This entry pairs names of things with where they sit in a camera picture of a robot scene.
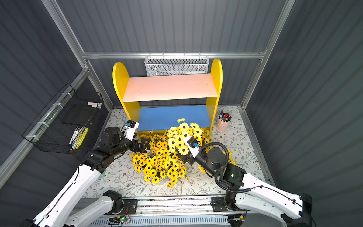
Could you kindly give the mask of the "shelf pot two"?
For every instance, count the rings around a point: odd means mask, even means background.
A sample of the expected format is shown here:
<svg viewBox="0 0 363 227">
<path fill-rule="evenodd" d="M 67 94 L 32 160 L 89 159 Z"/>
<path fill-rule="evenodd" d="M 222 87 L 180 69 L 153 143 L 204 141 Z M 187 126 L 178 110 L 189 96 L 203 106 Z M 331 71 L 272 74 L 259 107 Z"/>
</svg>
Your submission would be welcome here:
<svg viewBox="0 0 363 227">
<path fill-rule="evenodd" d="M 168 146 L 155 147 L 146 163 L 156 170 L 168 170 L 172 165 L 173 154 L 169 151 Z"/>
<path fill-rule="evenodd" d="M 153 166 L 154 160 L 147 153 L 134 153 L 131 155 L 134 169 L 141 173 L 147 166 Z"/>
</svg>

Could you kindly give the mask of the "shelf pot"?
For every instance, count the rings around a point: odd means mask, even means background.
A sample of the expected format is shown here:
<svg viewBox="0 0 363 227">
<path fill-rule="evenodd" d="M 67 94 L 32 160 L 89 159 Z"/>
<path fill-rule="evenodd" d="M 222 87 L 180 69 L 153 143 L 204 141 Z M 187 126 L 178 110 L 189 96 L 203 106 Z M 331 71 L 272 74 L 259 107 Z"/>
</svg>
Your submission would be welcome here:
<svg viewBox="0 0 363 227">
<path fill-rule="evenodd" d="M 170 179 L 167 182 L 168 187 L 173 188 L 179 178 L 186 177 L 186 172 L 187 170 L 183 163 L 173 163 L 166 172 L 167 177 Z"/>
<path fill-rule="evenodd" d="M 167 132 L 169 150 L 175 154 L 186 156 L 189 152 L 185 139 L 194 137 L 198 142 L 202 141 L 203 130 L 196 124 L 186 123 L 186 119 L 177 120 L 180 123 L 177 127 L 171 127 Z"/>
</svg>

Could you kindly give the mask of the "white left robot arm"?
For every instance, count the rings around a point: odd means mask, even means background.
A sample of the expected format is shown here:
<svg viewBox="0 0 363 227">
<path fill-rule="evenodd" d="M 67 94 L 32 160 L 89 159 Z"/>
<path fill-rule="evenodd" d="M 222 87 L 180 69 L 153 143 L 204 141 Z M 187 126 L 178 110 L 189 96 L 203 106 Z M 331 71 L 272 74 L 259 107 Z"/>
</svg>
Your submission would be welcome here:
<svg viewBox="0 0 363 227">
<path fill-rule="evenodd" d="M 149 139 L 138 141 L 139 123 L 128 120 L 121 128 L 109 127 L 103 134 L 108 142 L 85 153 L 71 179 L 55 198 L 33 219 L 26 219 L 22 227 L 86 227 L 104 214 L 120 214 L 128 206 L 121 194 L 108 190 L 96 202 L 71 215 L 85 191 L 101 174 L 127 151 L 144 152 Z"/>
</svg>

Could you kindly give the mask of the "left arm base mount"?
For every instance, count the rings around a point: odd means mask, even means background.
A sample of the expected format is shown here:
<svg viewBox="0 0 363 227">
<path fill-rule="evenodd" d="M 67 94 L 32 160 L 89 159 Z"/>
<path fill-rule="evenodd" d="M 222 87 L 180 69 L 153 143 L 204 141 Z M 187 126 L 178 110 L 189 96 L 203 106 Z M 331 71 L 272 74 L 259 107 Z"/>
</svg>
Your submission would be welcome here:
<svg viewBox="0 0 363 227">
<path fill-rule="evenodd" d="M 118 201 L 111 209 L 111 211 L 105 213 L 104 215 L 125 215 L 128 213 L 129 215 L 135 214 L 138 205 L 138 200 L 135 198 L 132 199 L 122 199 Z"/>
</svg>

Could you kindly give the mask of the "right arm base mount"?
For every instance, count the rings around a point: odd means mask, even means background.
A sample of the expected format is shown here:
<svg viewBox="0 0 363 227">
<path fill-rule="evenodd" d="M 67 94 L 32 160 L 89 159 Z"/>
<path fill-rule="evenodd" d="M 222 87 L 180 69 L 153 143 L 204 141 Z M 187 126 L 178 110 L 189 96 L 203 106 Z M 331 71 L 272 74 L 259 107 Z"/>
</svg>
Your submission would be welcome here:
<svg viewBox="0 0 363 227">
<path fill-rule="evenodd" d="M 212 197 L 210 205 L 214 212 L 248 211 L 246 209 L 238 208 L 235 204 L 232 204 L 230 200 L 226 200 L 224 196 Z"/>
</svg>

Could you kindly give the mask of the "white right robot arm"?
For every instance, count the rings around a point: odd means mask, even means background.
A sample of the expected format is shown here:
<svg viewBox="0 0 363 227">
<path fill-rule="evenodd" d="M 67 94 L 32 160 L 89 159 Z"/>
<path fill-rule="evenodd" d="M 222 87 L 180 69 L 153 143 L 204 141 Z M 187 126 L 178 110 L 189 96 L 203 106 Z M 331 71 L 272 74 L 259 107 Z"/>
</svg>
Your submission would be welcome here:
<svg viewBox="0 0 363 227">
<path fill-rule="evenodd" d="M 185 139 L 186 162 L 197 163 L 215 184 L 226 191 L 229 210 L 254 211 L 280 221 L 287 227 L 315 227 L 312 197 L 278 189 L 229 161 L 229 151 L 220 142 L 201 146 L 194 137 Z"/>
</svg>

